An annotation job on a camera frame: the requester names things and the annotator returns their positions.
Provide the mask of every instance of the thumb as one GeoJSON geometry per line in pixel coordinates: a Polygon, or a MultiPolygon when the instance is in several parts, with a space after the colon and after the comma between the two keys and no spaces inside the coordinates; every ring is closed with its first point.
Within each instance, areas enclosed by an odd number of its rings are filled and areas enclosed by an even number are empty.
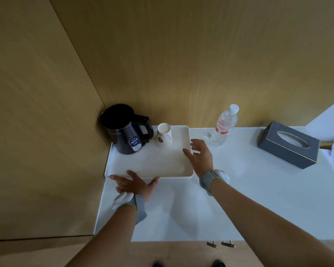
{"type": "Polygon", "coordinates": [[[189,159],[189,161],[191,161],[193,159],[193,155],[192,155],[190,150],[183,149],[182,151],[183,151],[184,155],[189,159]]]}
{"type": "Polygon", "coordinates": [[[159,177],[153,178],[152,181],[148,185],[152,186],[152,188],[155,188],[155,186],[158,184],[159,179],[160,179],[159,177]]]}

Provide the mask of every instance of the oval opening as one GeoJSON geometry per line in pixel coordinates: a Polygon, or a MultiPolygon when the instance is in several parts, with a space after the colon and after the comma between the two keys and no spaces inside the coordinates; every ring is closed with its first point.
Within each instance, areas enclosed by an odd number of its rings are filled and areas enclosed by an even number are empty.
{"type": "Polygon", "coordinates": [[[280,136],[281,139],[301,148],[309,148],[309,144],[301,139],[300,137],[297,137],[293,134],[283,132],[283,131],[278,131],[277,134],[280,136]]]}

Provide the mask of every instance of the kettle handle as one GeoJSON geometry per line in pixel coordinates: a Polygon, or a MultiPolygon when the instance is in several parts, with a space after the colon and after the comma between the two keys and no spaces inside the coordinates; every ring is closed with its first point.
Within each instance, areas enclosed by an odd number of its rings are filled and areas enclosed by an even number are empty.
{"type": "Polygon", "coordinates": [[[133,122],[137,123],[138,125],[144,126],[146,128],[148,134],[143,134],[142,131],[140,130],[141,138],[143,142],[149,142],[150,139],[152,139],[153,137],[153,129],[150,123],[150,119],[147,116],[134,114],[133,122]]]}

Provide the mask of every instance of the tissue box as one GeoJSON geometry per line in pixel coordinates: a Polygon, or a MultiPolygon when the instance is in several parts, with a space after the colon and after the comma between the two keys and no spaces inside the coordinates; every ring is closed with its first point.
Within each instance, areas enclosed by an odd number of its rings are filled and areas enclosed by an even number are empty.
{"type": "Polygon", "coordinates": [[[275,121],[261,133],[261,148],[301,169],[317,162],[320,141],[275,121]]]}

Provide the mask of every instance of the white bottle cap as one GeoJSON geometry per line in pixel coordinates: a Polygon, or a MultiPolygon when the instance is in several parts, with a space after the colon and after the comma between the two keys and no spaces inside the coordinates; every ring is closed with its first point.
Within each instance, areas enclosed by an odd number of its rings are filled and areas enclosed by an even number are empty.
{"type": "Polygon", "coordinates": [[[236,105],[236,104],[231,104],[230,107],[229,107],[229,114],[230,115],[236,115],[239,111],[239,106],[236,105]]]}

